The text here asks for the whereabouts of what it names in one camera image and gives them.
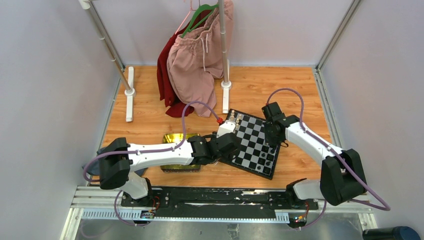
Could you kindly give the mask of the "black and white chessboard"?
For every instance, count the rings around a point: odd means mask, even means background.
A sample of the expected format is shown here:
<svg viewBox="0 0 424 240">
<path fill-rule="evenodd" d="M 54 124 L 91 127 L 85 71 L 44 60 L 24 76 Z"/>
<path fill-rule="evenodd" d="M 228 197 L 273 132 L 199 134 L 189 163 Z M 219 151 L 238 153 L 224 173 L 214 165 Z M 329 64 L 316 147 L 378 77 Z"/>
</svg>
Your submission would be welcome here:
<svg viewBox="0 0 424 240">
<path fill-rule="evenodd" d="M 233 119 L 231 119 L 232 110 L 234 110 Z M 241 115 L 239 123 L 236 123 L 237 115 Z M 234 159 L 220 162 L 271 180 L 275 173 L 280 146 L 271 147 L 266 143 L 265 119 L 235 109 L 229 111 L 226 119 L 239 124 L 235 134 L 241 140 L 240 152 Z M 274 154 L 270 153 L 271 148 L 275 149 Z M 271 162 L 271 165 L 266 166 L 266 162 Z M 261 171 L 256 170 L 257 166 L 261 166 Z"/>
</svg>

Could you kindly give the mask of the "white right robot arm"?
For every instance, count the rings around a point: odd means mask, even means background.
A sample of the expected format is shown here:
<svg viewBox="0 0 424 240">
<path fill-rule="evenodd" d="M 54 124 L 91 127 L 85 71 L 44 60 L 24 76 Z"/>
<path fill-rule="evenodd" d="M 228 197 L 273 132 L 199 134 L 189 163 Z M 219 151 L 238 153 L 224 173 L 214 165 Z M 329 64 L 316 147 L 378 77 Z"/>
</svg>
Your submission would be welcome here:
<svg viewBox="0 0 424 240">
<path fill-rule="evenodd" d="M 310 131 L 295 115 L 286 116 L 277 102 L 262 107 L 265 141 L 279 147 L 286 141 L 298 146 L 320 166 L 319 179 L 302 178 L 286 186 L 286 204 L 298 209 L 309 199 L 325 200 L 333 206 L 367 192 L 361 157 L 354 149 L 344 150 Z"/>
</svg>

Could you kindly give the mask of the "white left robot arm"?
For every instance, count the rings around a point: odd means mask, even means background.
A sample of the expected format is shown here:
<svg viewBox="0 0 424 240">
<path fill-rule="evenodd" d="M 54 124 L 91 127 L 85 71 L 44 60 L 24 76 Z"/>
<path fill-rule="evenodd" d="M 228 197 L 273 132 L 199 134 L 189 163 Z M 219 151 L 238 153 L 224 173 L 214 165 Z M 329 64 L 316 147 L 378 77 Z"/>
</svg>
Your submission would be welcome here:
<svg viewBox="0 0 424 240">
<path fill-rule="evenodd" d="M 241 140 L 235 133 L 195 135 L 180 143 L 140 145 L 119 137 L 98 154 L 99 185 L 102 190 L 120 189 L 140 206 L 153 201 L 150 182 L 136 171 L 165 165 L 208 165 L 236 157 Z"/>
</svg>

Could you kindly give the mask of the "gold metal tin tray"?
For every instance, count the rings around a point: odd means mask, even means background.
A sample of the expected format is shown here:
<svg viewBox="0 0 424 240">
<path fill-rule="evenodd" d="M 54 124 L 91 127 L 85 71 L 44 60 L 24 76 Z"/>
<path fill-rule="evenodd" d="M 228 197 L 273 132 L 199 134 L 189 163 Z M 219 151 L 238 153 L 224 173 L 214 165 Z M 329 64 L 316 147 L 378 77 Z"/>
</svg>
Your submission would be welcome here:
<svg viewBox="0 0 424 240">
<path fill-rule="evenodd" d="M 167 133 L 162 138 L 163 144 L 176 143 L 178 144 L 183 139 L 182 133 Z M 161 165 L 160 169 L 164 173 L 197 173 L 201 171 L 200 165 Z"/>
</svg>

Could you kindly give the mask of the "dark red garment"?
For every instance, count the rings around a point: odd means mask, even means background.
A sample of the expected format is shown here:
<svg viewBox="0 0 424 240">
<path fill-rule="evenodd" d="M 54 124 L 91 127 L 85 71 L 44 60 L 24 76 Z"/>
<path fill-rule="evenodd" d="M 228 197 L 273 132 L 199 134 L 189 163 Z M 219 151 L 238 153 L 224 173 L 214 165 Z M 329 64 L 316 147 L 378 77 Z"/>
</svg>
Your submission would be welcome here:
<svg viewBox="0 0 424 240">
<path fill-rule="evenodd" d="M 184 113 L 183 110 L 186 107 L 186 104 L 180 101 L 176 92 L 174 91 L 167 68 L 167 59 L 169 56 L 169 52 L 171 46 L 176 40 L 175 34 L 171 36 L 168 40 L 167 44 L 164 46 L 162 52 L 159 54 L 157 60 L 157 82 L 158 82 L 158 90 L 160 95 L 160 100 L 164 101 L 165 106 L 168 108 L 166 114 L 174 117 L 180 118 Z M 192 106 L 187 107 L 185 116 L 195 112 Z"/>
</svg>

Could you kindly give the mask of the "pink shorts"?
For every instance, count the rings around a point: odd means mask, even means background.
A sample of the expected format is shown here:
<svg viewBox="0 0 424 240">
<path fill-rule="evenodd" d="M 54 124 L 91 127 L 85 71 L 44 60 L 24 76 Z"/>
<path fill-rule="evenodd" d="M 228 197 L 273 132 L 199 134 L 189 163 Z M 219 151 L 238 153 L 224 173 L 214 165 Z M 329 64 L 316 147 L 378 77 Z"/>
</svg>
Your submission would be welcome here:
<svg viewBox="0 0 424 240">
<path fill-rule="evenodd" d="M 204 11 L 196 20 L 205 17 Z M 184 38 L 176 36 L 167 58 L 169 81 L 181 102 L 192 103 L 195 113 L 209 117 L 217 103 L 215 80 L 224 76 L 219 9 Z"/>
</svg>

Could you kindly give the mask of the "white clothes rack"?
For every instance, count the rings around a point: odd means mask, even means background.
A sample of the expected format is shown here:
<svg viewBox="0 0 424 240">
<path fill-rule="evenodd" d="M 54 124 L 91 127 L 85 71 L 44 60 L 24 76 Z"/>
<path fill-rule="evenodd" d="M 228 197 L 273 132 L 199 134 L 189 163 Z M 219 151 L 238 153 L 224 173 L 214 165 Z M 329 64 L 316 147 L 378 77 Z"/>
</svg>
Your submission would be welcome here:
<svg viewBox="0 0 424 240">
<path fill-rule="evenodd" d="M 86 11 L 91 19 L 94 29 L 97 32 L 98 38 L 103 42 L 106 52 L 109 54 L 110 60 L 115 64 L 118 73 L 120 74 L 120 82 L 124 86 L 124 94 L 126 95 L 126 116 L 127 122 L 134 120 L 134 97 L 136 96 L 136 90 L 134 88 L 134 68 L 131 66 L 128 70 L 128 77 L 125 77 L 125 67 L 122 64 L 118 52 L 109 39 L 108 33 L 94 9 L 94 5 L 91 0 L 80 0 L 79 4 L 82 9 Z M 228 61 L 228 49 L 227 49 L 227 34 L 226 34 L 226 23 L 225 23 L 225 4 L 223 0 L 219 0 L 215 5 L 200 5 L 197 9 L 198 12 L 203 10 L 219 9 L 219 23 L 220 23 L 220 43 L 221 43 L 221 60 L 223 67 L 223 80 L 221 81 L 221 88 L 223 91 L 222 95 L 222 112 L 227 114 L 230 110 L 230 90 L 232 88 L 232 82 L 229 77 L 230 62 Z"/>
</svg>

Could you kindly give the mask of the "grey blue cloth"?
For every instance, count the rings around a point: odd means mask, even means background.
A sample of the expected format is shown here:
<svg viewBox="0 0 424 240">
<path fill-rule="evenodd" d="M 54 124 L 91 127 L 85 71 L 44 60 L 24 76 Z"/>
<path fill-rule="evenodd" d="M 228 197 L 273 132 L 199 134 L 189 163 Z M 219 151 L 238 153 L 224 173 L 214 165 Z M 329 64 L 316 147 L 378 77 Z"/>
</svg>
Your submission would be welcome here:
<svg viewBox="0 0 424 240">
<path fill-rule="evenodd" d="M 114 150 L 98 154 L 89 161 L 83 168 L 83 177 L 88 182 L 94 182 L 94 179 L 88 175 L 99 176 L 100 188 L 103 190 L 112 190 L 122 188 L 131 182 L 131 166 L 135 166 L 135 157 L 144 157 L 147 150 Z"/>
</svg>

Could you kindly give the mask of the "green clothes hanger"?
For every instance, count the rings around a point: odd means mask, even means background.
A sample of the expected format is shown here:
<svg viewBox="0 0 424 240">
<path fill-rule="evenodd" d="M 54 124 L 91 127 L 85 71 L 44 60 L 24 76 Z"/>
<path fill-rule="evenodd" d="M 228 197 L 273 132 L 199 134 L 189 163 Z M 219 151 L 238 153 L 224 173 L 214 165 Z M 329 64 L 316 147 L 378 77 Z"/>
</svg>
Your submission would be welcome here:
<svg viewBox="0 0 424 240">
<path fill-rule="evenodd" d="M 215 5 L 209 5 L 209 4 L 202 4 L 198 7 L 198 9 L 194 12 L 192 19 L 190 20 L 190 23 L 188 24 L 188 27 L 184 30 L 184 32 L 180 35 L 181 38 L 184 38 L 187 33 L 192 32 L 195 30 L 201 23 L 207 20 L 207 18 L 213 13 L 215 9 L 219 7 L 219 4 Z M 209 13 L 204 16 L 202 19 L 197 21 L 197 18 L 204 12 L 209 11 Z"/>
</svg>

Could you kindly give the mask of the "pink clothes hanger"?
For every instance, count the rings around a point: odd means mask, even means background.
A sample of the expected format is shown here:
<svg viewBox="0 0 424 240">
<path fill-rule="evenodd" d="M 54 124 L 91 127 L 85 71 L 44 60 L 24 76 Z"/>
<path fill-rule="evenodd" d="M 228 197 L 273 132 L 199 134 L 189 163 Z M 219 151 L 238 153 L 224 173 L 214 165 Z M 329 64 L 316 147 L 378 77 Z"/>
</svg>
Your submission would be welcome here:
<svg viewBox="0 0 424 240">
<path fill-rule="evenodd" d="M 189 17 L 191 17 L 194 14 L 194 12 L 197 10 L 196 7 L 200 7 L 200 5 L 201 5 L 201 0 L 197 0 L 196 2 L 197 2 L 197 4 L 194 4 L 193 0 L 189 1 L 188 13 L 184 17 L 183 21 L 181 22 L 181 24 L 179 25 L 177 30 L 175 31 L 175 33 L 174 33 L 175 36 L 182 34 L 188 28 L 188 25 L 190 23 Z"/>
</svg>

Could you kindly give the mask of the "dark blue cylinder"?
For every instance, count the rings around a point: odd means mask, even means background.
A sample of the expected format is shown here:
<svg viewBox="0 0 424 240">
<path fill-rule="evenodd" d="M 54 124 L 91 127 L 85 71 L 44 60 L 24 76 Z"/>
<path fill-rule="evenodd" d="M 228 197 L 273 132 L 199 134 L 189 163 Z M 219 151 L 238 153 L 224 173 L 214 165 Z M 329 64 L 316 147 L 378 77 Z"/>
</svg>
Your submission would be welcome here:
<svg viewBox="0 0 424 240">
<path fill-rule="evenodd" d="M 366 229 L 363 240 L 421 240 L 420 235 L 411 227 L 396 226 L 389 228 Z"/>
</svg>

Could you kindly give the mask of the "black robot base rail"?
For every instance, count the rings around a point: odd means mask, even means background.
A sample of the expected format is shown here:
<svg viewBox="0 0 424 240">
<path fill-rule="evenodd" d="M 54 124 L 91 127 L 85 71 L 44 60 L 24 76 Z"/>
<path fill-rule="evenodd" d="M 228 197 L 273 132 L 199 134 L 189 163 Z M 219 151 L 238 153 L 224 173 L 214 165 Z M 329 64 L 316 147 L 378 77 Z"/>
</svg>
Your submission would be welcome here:
<svg viewBox="0 0 424 240">
<path fill-rule="evenodd" d="M 154 187 L 152 196 L 135 200 L 118 190 L 79 186 L 66 226 L 94 220 L 117 221 L 130 226 L 153 222 L 286 224 L 300 230 L 325 215 L 346 221 L 353 215 L 362 230 L 375 226 L 371 209 L 355 202 L 332 206 L 308 199 L 290 204 L 282 189 Z"/>
</svg>

